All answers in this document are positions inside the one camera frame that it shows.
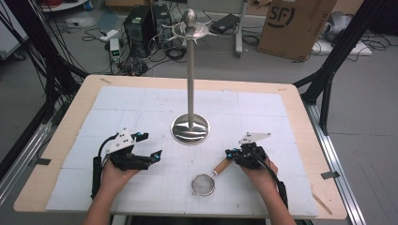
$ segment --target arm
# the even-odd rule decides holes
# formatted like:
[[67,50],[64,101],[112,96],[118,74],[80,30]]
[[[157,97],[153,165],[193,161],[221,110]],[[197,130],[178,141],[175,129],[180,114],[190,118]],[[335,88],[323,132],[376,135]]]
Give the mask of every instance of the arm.
[[88,209],[84,219],[84,225],[107,225],[109,223],[111,207],[115,197],[138,172],[139,171],[136,170],[122,172],[108,160],[103,168],[99,192]]
[[[270,168],[275,173],[278,172],[278,168],[268,158],[266,163],[270,165]],[[260,193],[261,198],[266,204],[272,225],[296,225],[296,222],[292,219],[286,206],[284,206],[279,196],[278,189],[276,188],[276,184],[269,172],[265,169],[250,170],[244,167],[241,168],[252,180],[254,187]]]

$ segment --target person's left hand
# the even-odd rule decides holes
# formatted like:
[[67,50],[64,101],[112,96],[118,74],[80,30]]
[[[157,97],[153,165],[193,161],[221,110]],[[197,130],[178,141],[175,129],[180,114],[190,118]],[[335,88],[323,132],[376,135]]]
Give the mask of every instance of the person's left hand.
[[102,171],[102,181],[99,190],[107,194],[117,195],[129,180],[137,174],[138,170],[121,171],[109,159]]

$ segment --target metal ball finial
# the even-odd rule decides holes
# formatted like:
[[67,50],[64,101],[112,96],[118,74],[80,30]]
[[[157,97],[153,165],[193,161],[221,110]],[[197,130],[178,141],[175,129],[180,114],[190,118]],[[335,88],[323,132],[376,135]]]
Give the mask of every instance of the metal ball finial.
[[188,8],[185,10],[184,15],[182,15],[182,21],[188,27],[194,27],[196,25],[197,16],[193,9]]

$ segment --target gray floor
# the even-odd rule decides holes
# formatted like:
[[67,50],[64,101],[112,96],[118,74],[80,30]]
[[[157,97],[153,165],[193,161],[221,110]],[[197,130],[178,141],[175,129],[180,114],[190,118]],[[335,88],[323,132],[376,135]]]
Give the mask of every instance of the gray floor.
[[[79,9],[64,12],[75,13]],[[90,14],[99,18],[104,7]],[[115,28],[123,22],[123,13]],[[263,18],[248,18],[245,26],[262,25]],[[64,34],[70,52],[91,72],[108,67],[108,55],[98,41],[83,42],[84,31]],[[398,44],[397,37],[389,39]],[[312,56],[305,63],[259,53],[254,46],[244,45],[236,58],[231,51],[232,37],[205,37],[195,48],[195,78],[261,83],[293,83],[315,72],[325,61]],[[396,224],[398,221],[398,49],[374,51],[358,62],[346,60],[332,87],[329,110],[329,134],[344,166],[367,224]],[[144,76],[185,78],[186,64],[167,62],[154,67]],[[24,128],[44,102],[43,91],[29,59],[7,60],[0,64],[0,159],[16,142]],[[13,203],[31,172],[23,178],[0,208],[0,224],[76,224],[84,215],[25,214],[13,210]],[[314,220],[314,224],[349,224],[340,221]]]

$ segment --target mesh strainer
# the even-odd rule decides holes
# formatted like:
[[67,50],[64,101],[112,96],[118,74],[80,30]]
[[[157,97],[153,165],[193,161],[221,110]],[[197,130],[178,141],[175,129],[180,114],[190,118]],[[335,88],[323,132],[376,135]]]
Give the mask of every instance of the mesh strainer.
[[213,193],[215,189],[215,183],[213,180],[214,175],[219,175],[225,168],[231,164],[232,160],[225,158],[217,165],[213,170],[212,175],[199,174],[193,177],[191,182],[192,190],[194,195],[207,196]]

